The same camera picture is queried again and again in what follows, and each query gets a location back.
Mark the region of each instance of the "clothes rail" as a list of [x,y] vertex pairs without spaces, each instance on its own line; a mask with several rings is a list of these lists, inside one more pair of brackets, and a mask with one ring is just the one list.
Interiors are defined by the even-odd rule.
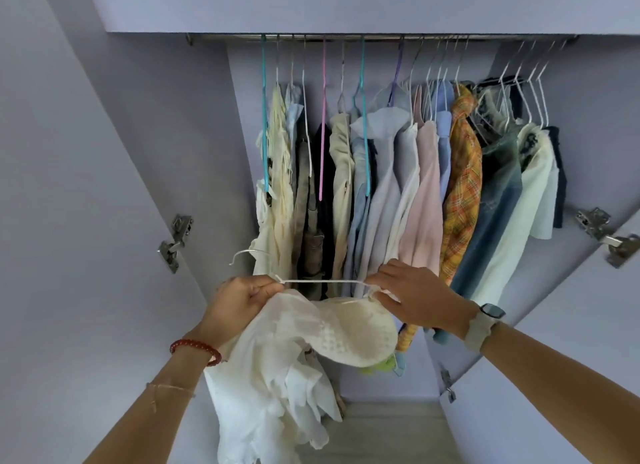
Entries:
[[[308,42],[321,42],[323,39],[327,41],[344,40],[359,41],[363,35],[357,34],[326,34],[306,35],[304,33],[266,33],[265,38],[269,42],[276,41],[296,41],[301,42],[306,39]],[[198,41],[260,41],[262,35],[253,33],[187,33],[186,39],[189,45]],[[572,43],[578,39],[577,35],[441,35],[428,34],[423,35],[382,35],[382,34],[364,34],[367,42],[399,42],[400,40],[418,41],[418,40],[469,40],[469,41],[564,41]]]

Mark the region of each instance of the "watch face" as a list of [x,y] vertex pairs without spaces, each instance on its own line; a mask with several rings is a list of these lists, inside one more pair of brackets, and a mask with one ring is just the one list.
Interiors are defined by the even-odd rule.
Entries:
[[485,304],[480,308],[480,310],[494,319],[502,319],[506,314],[502,309],[498,306],[494,306],[493,304]]

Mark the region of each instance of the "red beaded bracelet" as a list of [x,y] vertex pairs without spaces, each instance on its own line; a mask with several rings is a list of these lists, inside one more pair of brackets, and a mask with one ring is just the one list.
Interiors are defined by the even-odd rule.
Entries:
[[215,366],[218,363],[222,363],[222,355],[220,354],[220,352],[213,346],[209,346],[206,343],[196,341],[194,339],[179,339],[178,341],[174,341],[169,347],[169,351],[171,351],[172,355],[175,352],[175,348],[177,348],[178,346],[190,346],[211,353],[213,359],[209,363],[207,363],[207,366]]

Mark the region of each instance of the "wardrobe floor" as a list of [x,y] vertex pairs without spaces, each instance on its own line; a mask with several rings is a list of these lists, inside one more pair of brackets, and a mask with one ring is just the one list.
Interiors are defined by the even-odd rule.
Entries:
[[324,449],[298,448],[302,464],[462,464],[437,401],[348,404],[326,428]]

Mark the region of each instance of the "cabinet door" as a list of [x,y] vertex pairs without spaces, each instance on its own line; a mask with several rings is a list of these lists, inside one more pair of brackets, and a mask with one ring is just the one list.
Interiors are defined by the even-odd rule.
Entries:
[[[46,0],[0,0],[2,462],[81,462],[205,301]],[[171,462],[215,462],[204,384]]]
[[[619,230],[630,233],[640,234],[640,212]],[[640,253],[620,269],[607,253],[601,246],[516,328],[640,395]],[[456,400],[440,402],[465,462],[588,462],[486,359],[452,389]]]

